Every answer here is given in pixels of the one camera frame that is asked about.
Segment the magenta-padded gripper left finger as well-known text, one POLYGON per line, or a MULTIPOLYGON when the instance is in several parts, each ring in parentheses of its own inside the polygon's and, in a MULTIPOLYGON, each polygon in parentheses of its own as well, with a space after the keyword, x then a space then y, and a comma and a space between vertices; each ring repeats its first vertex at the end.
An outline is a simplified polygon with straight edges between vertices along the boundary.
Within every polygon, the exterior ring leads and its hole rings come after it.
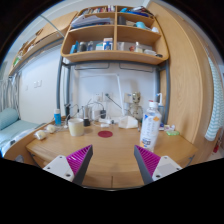
POLYGON ((44 167, 44 170, 77 185, 81 185, 92 155, 93 146, 89 145, 68 156, 57 156, 44 167))

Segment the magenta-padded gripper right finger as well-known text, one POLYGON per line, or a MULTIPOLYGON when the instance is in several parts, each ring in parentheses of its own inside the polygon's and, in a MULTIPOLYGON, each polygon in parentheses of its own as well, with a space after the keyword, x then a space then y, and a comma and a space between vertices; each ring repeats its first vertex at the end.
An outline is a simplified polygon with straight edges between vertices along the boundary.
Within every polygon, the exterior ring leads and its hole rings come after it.
POLYGON ((169 156, 160 157, 138 145, 134 146, 134 156, 145 185, 181 170, 169 156))

